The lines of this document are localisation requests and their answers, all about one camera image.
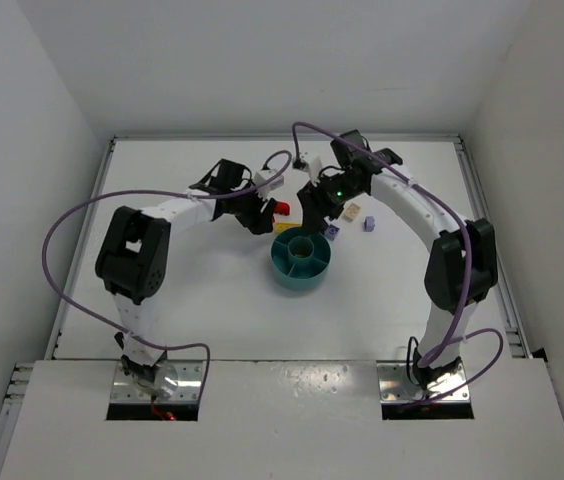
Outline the large red lego brick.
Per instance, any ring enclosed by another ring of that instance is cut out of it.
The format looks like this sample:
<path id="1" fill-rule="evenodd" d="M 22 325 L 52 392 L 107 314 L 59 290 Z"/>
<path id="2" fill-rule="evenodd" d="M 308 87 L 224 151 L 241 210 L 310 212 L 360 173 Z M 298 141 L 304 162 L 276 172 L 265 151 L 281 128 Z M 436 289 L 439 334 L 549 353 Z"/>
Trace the large red lego brick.
<path id="1" fill-rule="evenodd" d="M 277 202 L 273 210 L 273 214 L 278 216 L 287 217 L 290 215 L 290 213 L 291 213 L 290 205 L 285 202 Z"/>

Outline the cream lego brick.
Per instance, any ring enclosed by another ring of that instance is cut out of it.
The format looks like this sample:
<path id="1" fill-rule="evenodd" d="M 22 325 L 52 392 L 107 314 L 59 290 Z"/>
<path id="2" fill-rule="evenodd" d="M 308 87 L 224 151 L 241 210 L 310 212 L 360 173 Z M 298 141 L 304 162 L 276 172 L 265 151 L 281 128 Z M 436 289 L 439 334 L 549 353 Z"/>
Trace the cream lego brick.
<path id="1" fill-rule="evenodd" d="M 361 207 L 351 202 L 343 211 L 343 218 L 348 222 L 353 222 L 359 215 Z"/>

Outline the purple lego brick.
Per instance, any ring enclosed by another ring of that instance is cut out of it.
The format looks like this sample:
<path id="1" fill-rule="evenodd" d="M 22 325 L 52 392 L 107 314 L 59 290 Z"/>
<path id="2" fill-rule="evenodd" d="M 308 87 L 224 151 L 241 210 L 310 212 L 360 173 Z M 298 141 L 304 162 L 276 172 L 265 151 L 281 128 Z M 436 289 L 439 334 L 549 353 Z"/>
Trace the purple lego brick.
<path id="1" fill-rule="evenodd" d="M 340 229 L 337 226 L 328 225 L 323 234 L 328 240 L 334 241 L 337 238 L 339 232 Z"/>
<path id="2" fill-rule="evenodd" d="M 365 232 L 372 232 L 375 229 L 375 219 L 373 216 L 366 216 L 363 223 Z"/>

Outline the long yellow lego plate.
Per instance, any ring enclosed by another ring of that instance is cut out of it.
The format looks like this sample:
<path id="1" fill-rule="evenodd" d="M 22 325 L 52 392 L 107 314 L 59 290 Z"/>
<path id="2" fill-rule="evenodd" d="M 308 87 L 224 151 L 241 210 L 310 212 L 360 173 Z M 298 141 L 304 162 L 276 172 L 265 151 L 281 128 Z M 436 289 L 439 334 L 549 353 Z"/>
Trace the long yellow lego plate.
<path id="1" fill-rule="evenodd" d="M 273 232 L 276 235 L 280 235 L 290 229 L 299 228 L 300 224 L 298 223 L 288 223 L 288 222 L 279 222 L 274 224 Z"/>

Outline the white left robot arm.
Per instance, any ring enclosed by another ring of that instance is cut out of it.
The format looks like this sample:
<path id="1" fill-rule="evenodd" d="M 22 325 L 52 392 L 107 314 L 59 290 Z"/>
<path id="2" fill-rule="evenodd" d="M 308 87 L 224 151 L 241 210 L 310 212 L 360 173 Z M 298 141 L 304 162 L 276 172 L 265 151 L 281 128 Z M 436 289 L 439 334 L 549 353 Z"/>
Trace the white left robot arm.
<path id="1" fill-rule="evenodd" d="M 283 174 L 267 165 L 253 172 L 221 159 L 183 197 L 143 209 L 122 206 L 114 212 L 95 273 L 113 296 L 125 329 L 116 337 L 125 373 L 155 384 L 167 358 L 165 348 L 144 342 L 156 322 L 155 304 L 166 278 L 171 237 L 225 214 L 254 235 L 270 233 L 277 205 L 270 193 L 283 183 Z"/>

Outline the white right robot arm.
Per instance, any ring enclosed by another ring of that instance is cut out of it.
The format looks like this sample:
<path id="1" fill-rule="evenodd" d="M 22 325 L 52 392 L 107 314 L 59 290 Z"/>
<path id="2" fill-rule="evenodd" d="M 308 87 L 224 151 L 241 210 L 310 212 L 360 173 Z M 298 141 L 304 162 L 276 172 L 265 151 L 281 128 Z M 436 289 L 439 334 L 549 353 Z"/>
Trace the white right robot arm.
<path id="1" fill-rule="evenodd" d="M 324 231 L 346 202 L 366 194 L 390 208 L 422 241 L 429 254 L 424 287 L 431 307 L 410 375 L 426 387 L 457 368 L 469 320 L 498 282 L 495 229 L 484 218 L 457 213 L 419 183 L 397 153 L 373 150 L 359 131 L 330 139 L 335 165 L 324 167 L 302 156 L 293 161 L 309 177 L 298 192 L 302 227 Z"/>

